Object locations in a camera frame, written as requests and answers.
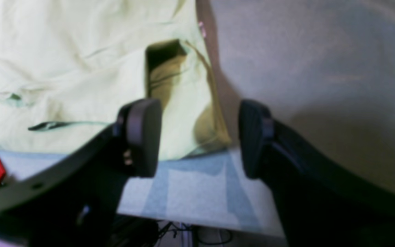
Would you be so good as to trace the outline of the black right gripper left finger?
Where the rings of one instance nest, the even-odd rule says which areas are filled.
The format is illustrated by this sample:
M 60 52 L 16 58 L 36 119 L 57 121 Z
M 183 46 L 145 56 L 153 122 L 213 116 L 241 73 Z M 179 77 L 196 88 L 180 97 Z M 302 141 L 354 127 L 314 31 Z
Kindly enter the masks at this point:
M 123 106 L 116 122 L 59 163 L 0 189 L 0 241 L 28 247 L 103 247 L 131 177 L 158 167 L 158 99 Z

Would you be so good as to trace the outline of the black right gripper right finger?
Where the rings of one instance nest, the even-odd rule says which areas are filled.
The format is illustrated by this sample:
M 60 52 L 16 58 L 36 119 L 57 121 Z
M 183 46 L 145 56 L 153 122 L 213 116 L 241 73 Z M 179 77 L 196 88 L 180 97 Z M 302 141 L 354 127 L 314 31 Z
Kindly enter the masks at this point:
M 243 170 L 272 191 L 290 247 L 395 247 L 395 194 L 351 173 L 255 100 L 240 103 Z

